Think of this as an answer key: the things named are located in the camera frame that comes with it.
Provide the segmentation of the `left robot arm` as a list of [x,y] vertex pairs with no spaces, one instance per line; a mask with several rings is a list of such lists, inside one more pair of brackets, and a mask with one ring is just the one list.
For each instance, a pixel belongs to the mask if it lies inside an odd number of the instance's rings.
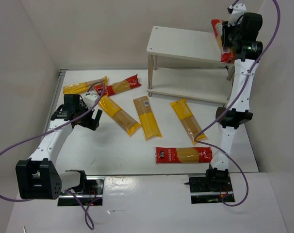
[[67,137],[76,125],[96,130],[102,110],[94,115],[92,107],[99,102],[96,94],[65,94],[61,104],[50,118],[50,126],[38,148],[27,160],[16,165],[20,197],[24,200],[55,200],[66,190],[82,193],[87,188],[84,170],[59,172],[56,160]]

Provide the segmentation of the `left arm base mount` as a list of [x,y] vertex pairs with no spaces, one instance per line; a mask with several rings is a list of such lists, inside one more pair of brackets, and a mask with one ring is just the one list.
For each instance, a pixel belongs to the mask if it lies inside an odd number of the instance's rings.
[[[71,192],[80,200],[83,206],[102,206],[105,178],[101,176],[87,176],[86,185],[83,189],[72,189]],[[79,203],[71,194],[62,193],[58,198],[57,206],[79,206]]]

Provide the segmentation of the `red spaghetti bag with label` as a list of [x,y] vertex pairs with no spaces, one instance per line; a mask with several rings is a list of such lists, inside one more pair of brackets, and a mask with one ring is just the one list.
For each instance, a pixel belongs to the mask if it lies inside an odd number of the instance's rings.
[[234,60],[235,60],[235,53],[233,51],[233,48],[222,46],[221,36],[222,36],[222,23],[223,22],[224,22],[223,20],[212,19],[211,25],[212,25],[212,29],[213,29],[213,32],[215,35],[215,39],[217,41],[218,47],[221,52],[220,62],[227,63],[227,64],[233,64]]

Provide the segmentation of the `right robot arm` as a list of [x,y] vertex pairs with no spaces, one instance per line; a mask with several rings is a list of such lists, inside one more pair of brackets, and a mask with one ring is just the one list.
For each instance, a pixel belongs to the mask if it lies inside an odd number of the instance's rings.
[[253,117],[249,109],[249,97],[258,58],[263,44],[257,41],[262,27],[262,16],[243,13],[230,21],[212,21],[217,42],[223,50],[231,52],[228,62],[234,63],[233,86],[226,107],[219,107],[215,117],[220,132],[218,150],[206,171],[206,186],[217,191],[229,181],[229,159],[234,136],[240,125]]

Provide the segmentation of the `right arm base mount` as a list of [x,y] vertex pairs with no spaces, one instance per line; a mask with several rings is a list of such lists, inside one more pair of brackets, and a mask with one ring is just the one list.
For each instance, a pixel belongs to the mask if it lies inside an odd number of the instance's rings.
[[189,176],[185,185],[190,189],[191,204],[235,202],[231,180],[216,189],[209,189],[203,176]]

